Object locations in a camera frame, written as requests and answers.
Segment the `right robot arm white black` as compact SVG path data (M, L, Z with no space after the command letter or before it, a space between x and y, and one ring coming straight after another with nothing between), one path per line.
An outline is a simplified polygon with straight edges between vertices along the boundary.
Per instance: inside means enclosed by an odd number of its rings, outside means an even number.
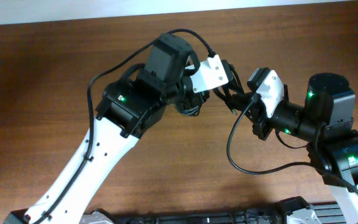
M274 73L255 72L230 102L248 117L253 132L271 130L307 142L309 162L330 188L347 223L358 223L358 131L352 117L356 95L344 76L318 73L308 81L304 106L290 103L288 89Z

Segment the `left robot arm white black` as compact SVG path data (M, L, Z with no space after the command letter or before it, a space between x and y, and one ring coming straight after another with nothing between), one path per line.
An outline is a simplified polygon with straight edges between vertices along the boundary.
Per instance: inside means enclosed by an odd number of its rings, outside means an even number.
M201 61L176 30L148 44L149 57L109 84L98 106L89 105L89 129L73 157L31 207L11 211L6 223L79 223L114 166L158 123L170 104L202 94L201 79L219 70L215 51Z

